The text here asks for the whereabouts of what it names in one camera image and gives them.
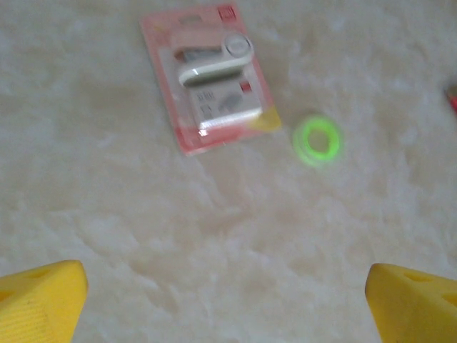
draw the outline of green ring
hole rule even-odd
[[[317,151],[309,144],[309,136],[314,131],[321,131],[327,136],[327,151]],[[312,166],[334,160],[340,151],[341,141],[340,131],[335,123],[322,116],[315,116],[306,120],[293,133],[295,152],[303,162]]]

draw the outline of fluffy white rug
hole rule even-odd
[[[80,259],[74,342],[379,342],[371,264],[457,278],[457,3],[240,1],[285,127],[186,158],[137,21],[191,3],[0,2],[0,274]]]

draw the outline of plastic packaging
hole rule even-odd
[[[150,14],[141,28],[183,153],[281,127],[235,3]]]

